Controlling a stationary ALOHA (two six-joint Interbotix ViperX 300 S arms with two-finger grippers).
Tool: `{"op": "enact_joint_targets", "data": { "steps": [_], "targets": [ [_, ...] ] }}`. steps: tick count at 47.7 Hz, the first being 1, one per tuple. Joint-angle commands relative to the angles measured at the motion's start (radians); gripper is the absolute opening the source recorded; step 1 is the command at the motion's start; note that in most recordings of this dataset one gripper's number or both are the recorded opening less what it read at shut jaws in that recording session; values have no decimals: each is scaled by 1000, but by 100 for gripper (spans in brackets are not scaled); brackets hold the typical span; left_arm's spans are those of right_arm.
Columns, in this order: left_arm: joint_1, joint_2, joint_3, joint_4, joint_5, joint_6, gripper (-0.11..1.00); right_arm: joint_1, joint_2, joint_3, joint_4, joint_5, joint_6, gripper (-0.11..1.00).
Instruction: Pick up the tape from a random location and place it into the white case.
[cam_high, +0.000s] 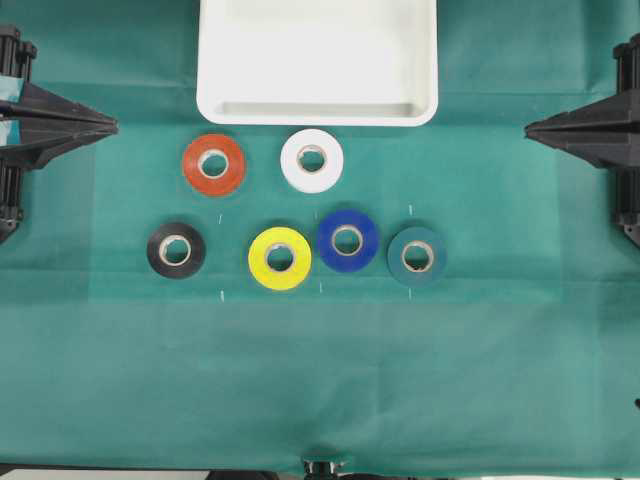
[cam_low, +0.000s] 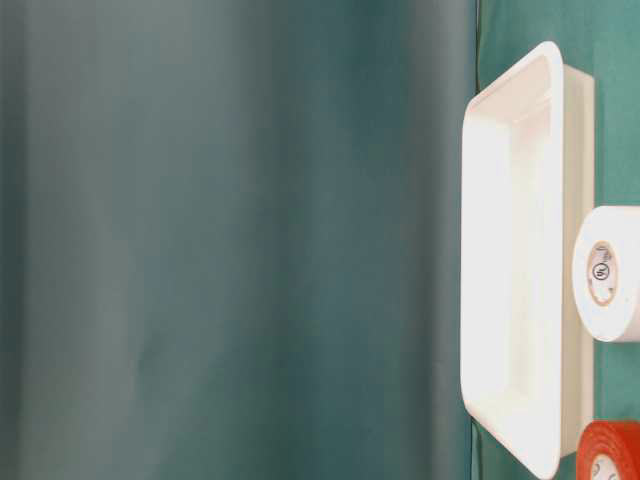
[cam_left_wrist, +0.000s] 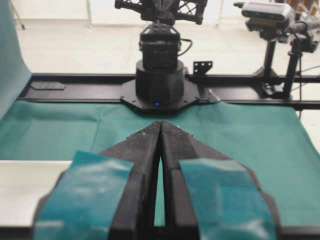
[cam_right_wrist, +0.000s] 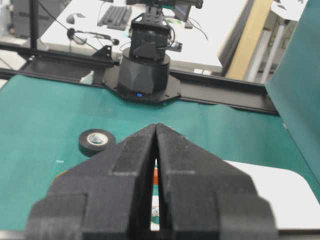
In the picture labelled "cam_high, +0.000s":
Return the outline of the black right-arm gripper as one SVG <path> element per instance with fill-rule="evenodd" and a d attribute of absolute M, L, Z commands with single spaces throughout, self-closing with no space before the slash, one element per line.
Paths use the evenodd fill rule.
<path fill-rule="evenodd" d="M 596 168 L 616 168 L 613 218 L 639 247 L 639 43 L 617 45 L 613 57 L 618 94 L 533 122 L 525 135 Z"/>

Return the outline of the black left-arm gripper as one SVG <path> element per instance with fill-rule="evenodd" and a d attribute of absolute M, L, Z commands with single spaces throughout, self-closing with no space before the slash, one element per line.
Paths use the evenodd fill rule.
<path fill-rule="evenodd" d="M 24 218 L 23 170 L 118 133 L 117 121 L 30 83 L 37 48 L 1 26 L 1 242 Z"/>

